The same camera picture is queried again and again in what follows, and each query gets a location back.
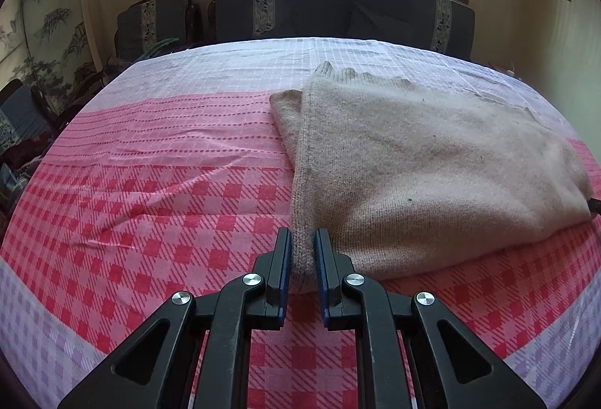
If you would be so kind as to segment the round wooden side table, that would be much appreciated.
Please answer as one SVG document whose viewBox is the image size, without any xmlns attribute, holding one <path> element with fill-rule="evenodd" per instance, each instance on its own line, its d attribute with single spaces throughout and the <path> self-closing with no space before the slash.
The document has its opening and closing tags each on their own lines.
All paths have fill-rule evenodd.
<svg viewBox="0 0 601 409">
<path fill-rule="evenodd" d="M 499 73 L 521 80 L 521 78 L 516 74 L 515 65 L 512 61 L 509 61 L 508 63 L 490 61 L 488 65 Z"/>
</svg>

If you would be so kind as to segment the beige knit sweater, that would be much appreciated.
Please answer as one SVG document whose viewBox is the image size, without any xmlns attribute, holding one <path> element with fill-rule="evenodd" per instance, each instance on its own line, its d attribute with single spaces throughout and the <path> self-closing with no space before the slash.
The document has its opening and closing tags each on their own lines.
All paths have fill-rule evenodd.
<svg viewBox="0 0 601 409">
<path fill-rule="evenodd" d="M 322 228 L 360 272 L 389 280 L 592 218 L 581 158 L 527 108 L 329 63 L 269 103 L 293 169 L 296 291 L 317 286 Z"/>
</svg>

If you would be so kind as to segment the dark sofa with patterned strips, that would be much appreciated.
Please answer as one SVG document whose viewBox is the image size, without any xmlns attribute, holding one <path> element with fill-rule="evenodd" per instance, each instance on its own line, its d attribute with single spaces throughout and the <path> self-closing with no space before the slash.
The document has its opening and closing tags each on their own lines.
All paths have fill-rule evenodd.
<svg viewBox="0 0 601 409">
<path fill-rule="evenodd" d="M 377 40 L 468 60 L 475 13 L 453 0 L 216 0 L 220 42 Z"/>
</svg>

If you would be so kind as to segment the pink checkered bed sheet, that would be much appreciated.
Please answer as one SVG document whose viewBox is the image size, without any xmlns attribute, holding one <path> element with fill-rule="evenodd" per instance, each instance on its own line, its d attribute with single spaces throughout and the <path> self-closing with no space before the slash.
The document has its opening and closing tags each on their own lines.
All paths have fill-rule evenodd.
<svg viewBox="0 0 601 409">
<path fill-rule="evenodd" d="M 1 349 L 38 406 L 56 407 L 172 293 L 219 290 L 273 247 L 292 169 L 269 97 L 323 62 L 496 97 L 575 139 L 517 79 L 377 41 L 247 41 L 136 63 L 61 133 L 2 242 Z M 555 408 L 600 343 L 600 225 L 389 289 L 438 295 Z"/>
</svg>

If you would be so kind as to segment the painted folding screen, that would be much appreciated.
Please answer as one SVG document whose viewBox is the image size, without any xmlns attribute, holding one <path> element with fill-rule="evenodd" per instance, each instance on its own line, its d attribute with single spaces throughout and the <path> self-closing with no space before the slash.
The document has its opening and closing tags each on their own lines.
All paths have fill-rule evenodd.
<svg viewBox="0 0 601 409">
<path fill-rule="evenodd" d="M 4 0 L 2 86 L 37 86 L 59 114 L 95 71 L 80 0 Z"/>
</svg>

